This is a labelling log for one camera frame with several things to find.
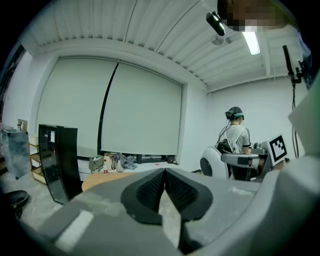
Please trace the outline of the black cabinet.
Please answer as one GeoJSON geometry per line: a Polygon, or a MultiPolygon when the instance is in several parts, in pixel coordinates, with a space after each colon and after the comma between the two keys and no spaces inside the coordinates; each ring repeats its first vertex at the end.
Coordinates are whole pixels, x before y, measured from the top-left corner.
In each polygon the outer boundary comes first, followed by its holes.
{"type": "Polygon", "coordinates": [[[78,129],[73,127],[38,126],[41,169],[53,201],[61,205],[82,192],[77,135],[78,129]]]}

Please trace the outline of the white round pod chair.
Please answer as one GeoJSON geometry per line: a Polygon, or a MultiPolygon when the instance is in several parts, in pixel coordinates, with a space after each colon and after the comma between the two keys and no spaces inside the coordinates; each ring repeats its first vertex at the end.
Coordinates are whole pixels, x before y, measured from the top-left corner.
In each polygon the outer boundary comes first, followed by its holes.
{"type": "Polygon", "coordinates": [[[215,147],[207,147],[200,159],[200,169],[205,176],[215,179],[229,179],[228,166],[221,160],[221,153],[215,147]]]}

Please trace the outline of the ceiling tube light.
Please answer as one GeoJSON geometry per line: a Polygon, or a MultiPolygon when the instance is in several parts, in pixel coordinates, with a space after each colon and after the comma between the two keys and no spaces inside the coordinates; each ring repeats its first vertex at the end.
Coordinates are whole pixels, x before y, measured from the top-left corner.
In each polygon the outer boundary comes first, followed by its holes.
{"type": "Polygon", "coordinates": [[[247,43],[247,46],[249,48],[250,54],[252,56],[258,55],[261,53],[259,42],[256,36],[256,33],[253,31],[244,31],[242,32],[244,39],[247,43]]]}

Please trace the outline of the white smoke detector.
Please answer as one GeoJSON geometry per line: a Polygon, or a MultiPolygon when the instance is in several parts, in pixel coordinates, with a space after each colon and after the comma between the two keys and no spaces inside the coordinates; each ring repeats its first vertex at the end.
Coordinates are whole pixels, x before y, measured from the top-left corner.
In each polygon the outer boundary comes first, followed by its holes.
{"type": "Polygon", "coordinates": [[[210,38],[210,41],[213,45],[220,46],[224,42],[224,37],[216,34],[210,38]]]}

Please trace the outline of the black round device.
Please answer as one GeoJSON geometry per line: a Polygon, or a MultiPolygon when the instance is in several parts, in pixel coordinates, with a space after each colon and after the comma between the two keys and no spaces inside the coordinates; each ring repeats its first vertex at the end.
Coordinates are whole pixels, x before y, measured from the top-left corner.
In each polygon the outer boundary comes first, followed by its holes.
{"type": "Polygon", "coordinates": [[[29,194],[25,190],[15,190],[5,194],[10,206],[23,207],[29,200],[29,194]]]}

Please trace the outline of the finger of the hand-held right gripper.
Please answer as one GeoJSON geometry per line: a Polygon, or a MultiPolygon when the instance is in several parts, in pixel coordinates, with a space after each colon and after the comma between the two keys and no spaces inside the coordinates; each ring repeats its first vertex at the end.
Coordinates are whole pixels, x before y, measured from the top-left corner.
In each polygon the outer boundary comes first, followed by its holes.
{"type": "Polygon", "coordinates": [[[259,155],[224,153],[221,155],[221,161],[231,166],[237,167],[258,167],[259,155]]]}

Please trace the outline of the oval wooden table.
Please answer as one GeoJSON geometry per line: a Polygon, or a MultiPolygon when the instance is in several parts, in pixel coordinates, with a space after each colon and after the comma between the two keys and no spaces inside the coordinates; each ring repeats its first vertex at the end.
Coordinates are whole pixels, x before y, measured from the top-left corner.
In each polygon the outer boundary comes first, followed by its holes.
{"type": "Polygon", "coordinates": [[[85,192],[88,189],[101,184],[101,183],[106,183],[106,182],[111,182],[114,180],[122,179],[131,175],[134,175],[135,172],[117,172],[117,173],[103,173],[103,172],[98,172],[98,173],[92,173],[90,174],[82,183],[82,191],[85,192]]]}

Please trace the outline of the blue plaid shirt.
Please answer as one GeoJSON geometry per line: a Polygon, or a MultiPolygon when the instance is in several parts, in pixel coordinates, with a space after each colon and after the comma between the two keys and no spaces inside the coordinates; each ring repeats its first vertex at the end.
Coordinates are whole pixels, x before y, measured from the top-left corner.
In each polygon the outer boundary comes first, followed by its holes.
{"type": "Polygon", "coordinates": [[[134,163],[134,157],[132,155],[125,156],[123,154],[116,155],[116,170],[123,172],[124,170],[135,170],[138,166],[134,163]]]}

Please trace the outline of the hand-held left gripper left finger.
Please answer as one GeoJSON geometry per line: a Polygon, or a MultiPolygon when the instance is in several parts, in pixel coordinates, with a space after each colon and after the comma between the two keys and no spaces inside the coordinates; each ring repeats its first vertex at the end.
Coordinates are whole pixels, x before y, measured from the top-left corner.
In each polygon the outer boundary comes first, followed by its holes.
{"type": "Polygon", "coordinates": [[[103,182],[50,216],[39,233],[56,255],[180,256],[165,235],[159,203],[163,169],[103,182]]]}

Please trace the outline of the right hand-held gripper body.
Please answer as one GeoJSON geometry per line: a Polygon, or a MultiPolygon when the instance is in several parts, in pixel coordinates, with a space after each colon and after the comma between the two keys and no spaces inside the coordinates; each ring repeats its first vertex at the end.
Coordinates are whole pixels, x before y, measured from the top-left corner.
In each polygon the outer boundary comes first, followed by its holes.
{"type": "Polygon", "coordinates": [[[268,172],[280,170],[286,162],[290,161],[281,134],[263,142],[256,142],[253,145],[252,153],[259,156],[259,162],[256,166],[258,175],[255,182],[261,182],[268,172]]]}

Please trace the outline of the wide white roller blind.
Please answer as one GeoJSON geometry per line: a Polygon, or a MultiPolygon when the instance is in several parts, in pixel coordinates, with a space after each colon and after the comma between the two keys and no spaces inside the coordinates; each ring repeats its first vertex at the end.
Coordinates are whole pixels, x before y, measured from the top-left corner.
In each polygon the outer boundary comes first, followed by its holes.
{"type": "Polygon", "coordinates": [[[101,150],[140,155],[178,152],[182,86],[120,63],[109,87],[101,150]]]}

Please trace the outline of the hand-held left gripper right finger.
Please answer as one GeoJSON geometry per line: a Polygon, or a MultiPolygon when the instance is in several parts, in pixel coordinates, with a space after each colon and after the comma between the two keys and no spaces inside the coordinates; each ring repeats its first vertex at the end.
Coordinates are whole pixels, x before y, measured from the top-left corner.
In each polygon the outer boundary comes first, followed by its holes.
{"type": "Polygon", "coordinates": [[[178,247],[165,255],[264,255],[264,183],[169,168],[163,181],[180,214],[178,247]]]}

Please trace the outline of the narrow white roller blind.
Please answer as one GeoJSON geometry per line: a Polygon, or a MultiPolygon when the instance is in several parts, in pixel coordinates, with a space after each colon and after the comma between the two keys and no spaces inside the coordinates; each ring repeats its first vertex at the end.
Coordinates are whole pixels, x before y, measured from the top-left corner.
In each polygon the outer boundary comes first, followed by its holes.
{"type": "Polygon", "coordinates": [[[60,58],[44,87],[37,124],[77,129],[77,155],[97,154],[100,115],[117,63],[99,58],[60,58]]]}

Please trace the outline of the wooden shelf unit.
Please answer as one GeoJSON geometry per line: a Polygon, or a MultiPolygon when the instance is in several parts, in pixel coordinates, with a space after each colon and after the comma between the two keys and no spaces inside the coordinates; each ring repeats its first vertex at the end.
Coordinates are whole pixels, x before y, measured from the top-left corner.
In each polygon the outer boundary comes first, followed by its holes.
{"type": "Polygon", "coordinates": [[[28,153],[30,162],[30,171],[34,180],[46,185],[45,176],[42,170],[40,159],[39,140],[36,135],[28,136],[28,153]]]}

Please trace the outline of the beige bag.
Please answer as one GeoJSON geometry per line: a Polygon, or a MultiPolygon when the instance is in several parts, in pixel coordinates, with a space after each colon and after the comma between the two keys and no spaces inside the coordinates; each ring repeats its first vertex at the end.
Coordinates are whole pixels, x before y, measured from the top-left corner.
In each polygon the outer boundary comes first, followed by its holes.
{"type": "Polygon", "coordinates": [[[114,159],[114,154],[113,153],[105,153],[103,156],[103,165],[106,166],[107,171],[109,173],[116,173],[116,162],[114,159]]]}

